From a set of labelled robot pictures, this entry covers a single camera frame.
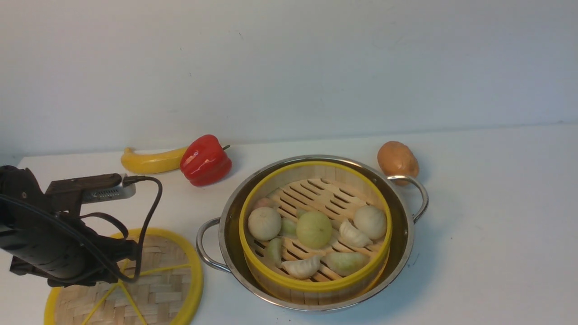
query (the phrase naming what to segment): red bell pepper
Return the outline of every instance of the red bell pepper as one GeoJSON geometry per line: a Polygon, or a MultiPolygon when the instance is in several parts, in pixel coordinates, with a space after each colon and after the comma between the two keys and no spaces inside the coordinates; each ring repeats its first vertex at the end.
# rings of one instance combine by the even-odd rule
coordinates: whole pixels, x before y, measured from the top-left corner
{"type": "Polygon", "coordinates": [[[191,143],[180,162],[180,170],[194,186],[205,186],[221,180],[233,163],[214,135],[206,134],[191,143]]]}

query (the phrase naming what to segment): bamboo steamer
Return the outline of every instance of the bamboo steamer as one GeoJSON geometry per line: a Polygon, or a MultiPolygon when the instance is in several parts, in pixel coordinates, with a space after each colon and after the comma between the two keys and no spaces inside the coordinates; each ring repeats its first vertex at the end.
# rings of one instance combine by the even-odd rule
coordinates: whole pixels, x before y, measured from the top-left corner
{"type": "Polygon", "coordinates": [[[357,297],[375,286],[389,256],[392,218],[383,194],[361,173],[333,162],[303,161],[272,172],[253,188],[241,209],[239,236],[251,274],[269,294],[296,304],[325,305],[357,297]],[[319,250],[310,249],[297,239],[283,237],[283,261],[330,252],[359,252],[370,257],[369,263],[345,277],[322,263],[311,278],[294,279],[265,257],[269,242],[254,239],[248,231],[251,209],[263,197],[280,205],[277,211],[283,218],[297,222],[297,209],[318,210],[331,219],[334,228],[329,244],[319,250]],[[386,234],[364,248],[345,245],[339,236],[339,226],[346,219],[352,220],[355,211],[364,205],[373,205],[384,212],[386,234]]]}

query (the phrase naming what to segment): plastic vegetable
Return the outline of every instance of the plastic vegetable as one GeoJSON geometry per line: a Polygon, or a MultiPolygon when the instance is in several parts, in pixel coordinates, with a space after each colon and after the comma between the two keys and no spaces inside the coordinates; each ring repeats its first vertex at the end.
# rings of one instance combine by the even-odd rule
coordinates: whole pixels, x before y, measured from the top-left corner
{"type": "MultiPolygon", "coordinates": [[[[386,142],[377,152],[377,163],[387,176],[409,175],[417,177],[420,173],[420,165],[416,156],[409,150],[408,146],[401,142],[386,142]]],[[[394,181],[397,185],[407,185],[404,180],[394,181]]]]}
{"type": "Polygon", "coordinates": [[[369,262],[369,256],[357,252],[332,252],[324,256],[321,261],[327,264],[327,267],[331,269],[331,271],[341,276],[347,276],[366,266],[369,262]]]}
{"type": "Polygon", "coordinates": [[[281,216],[279,212],[266,206],[255,209],[247,221],[249,233],[259,241],[270,241],[281,230],[281,216]]]}
{"type": "Polygon", "coordinates": [[[131,148],[125,148],[120,163],[130,172],[136,174],[164,173],[179,169],[179,164],[186,147],[156,154],[138,154],[131,148]]]}
{"type": "Polygon", "coordinates": [[[297,234],[297,224],[287,218],[281,218],[281,236],[295,237],[297,234]]]}
{"type": "Polygon", "coordinates": [[[281,205],[268,197],[264,197],[258,199],[257,202],[255,202],[255,204],[253,205],[253,210],[257,208],[262,208],[263,206],[268,206],[270,208],[277,209],[281,205]]]}
{"type": "Polygon", "coordinates": [[[319,211],[309,211],[297,222],[297,239],[305,246],[319,249],[331,239],[331,221],[319,211]]]}
{"type": "Polygon", "coordinates": [[[314,255],[305,260],[285,261],[281,266],[295,279],[311,278],[321,267],[321,257],[314,255]]]}
{"type": "Polygon", "coordinates": [[[273,261],[276,267],[281,267],[281,251],[283,249],[283,240],[281,238],[273,238],[269,242],[269,246],[265,249],[265,257],[273,261]]]}
{"type": "Polygon", "coordinates": [[[357,209],[353,222],[369,239],[378,239],[386,234],[386,216],[375,206],[365,205],[357,209]]]}
{"type": "Polygon", "coordinates": [[[214,135],[206,134],[187,148],[180,161],[180,170],[194,186],[206,186],[221,180],[233,163],[214,135]]]}
{"type": "Polygon", "coordinates": [[[341,223],[341,226],[339,226],[339,235],[341,235],[343,242],[349,246],[361,248],[373,244],[371,239],[361,230],[353,227],[349,220],[341,223]]]}

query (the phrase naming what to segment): potato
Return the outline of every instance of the potato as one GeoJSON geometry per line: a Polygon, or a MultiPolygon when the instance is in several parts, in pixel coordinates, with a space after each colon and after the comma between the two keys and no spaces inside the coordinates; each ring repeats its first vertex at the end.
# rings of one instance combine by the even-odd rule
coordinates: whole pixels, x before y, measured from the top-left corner
{"type": "MultiPolygon", "coordinates": [[[[420,166],[412,151],[401,142],[386,142],[377,152],[377,163],[386,176],[404,175],[417,177],[420,166]]],[[[397,185],[409,184],[404,180],[394,181],[397,185]]]]}

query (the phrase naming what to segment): stainless steel pot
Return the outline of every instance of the stainless steel pot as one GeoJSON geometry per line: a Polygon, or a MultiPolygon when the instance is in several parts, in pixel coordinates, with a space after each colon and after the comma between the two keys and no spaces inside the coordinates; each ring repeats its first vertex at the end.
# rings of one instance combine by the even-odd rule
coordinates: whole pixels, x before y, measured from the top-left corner
{"type": "Polygon", "coordinates": [[[257,297],[270,302],[271,304],[306,312],[336,311],[357,305],[360,302],[375,296],[377,293],[385,289],[399,275],[407,263],[410,253],[412,252],[414,223],[416,223],[423,215],[428,207],[428,204],[429,197],[427,191],[423,185],[413,177],[385,177],[382,176],[380,172],[375,171],[367,165],[347,158],[336,156],[309,155],[287,158],[278,162],[274,162],[273,164],[260,169],[256,173],[252,174],[249,178],[247,178],[241,185],[239,185],[239,187],[237,187],[235,192],[233,192],[229,198],[225,208],[223,209],[223,214],[221,217],[209,220],[200,227],[197,233],[197,252],[208,266],[219,271],[232,273],[233,276],[245,288],[254,293],[257,297]],[[281,167],[301,161],[330,161],[333,163],[345,165],[362,173],[364,176],[374,182],[377,188],[383,193],[387,203],[390,206],[393,220],[393,235],[391,238],[390,257],[384,272],[377,281],[377,285],[372,290],[361,296],[327,305],[301,305],[287,302],[275,298],[265,292],[255,281],[247,267],[239,239],[239,214],[247,195],[249,192],[251,192],[253,187],[266,175],[269,175],[271,172],[281,167]],[[415,215],[409,213],[404,200],[399,195],[395,185],[393,185],[391,182],[392,180],[396,179],[407,180],[411,184],[415,185],[420,191],[423,201],[421,207],[415,215]],[[203,248],[203,235],[205,234],[205,231],[210,227],[216,226],[217,224],[219,225],[218,241],[225,264],[219,263],[210,258],[203,248]]]}

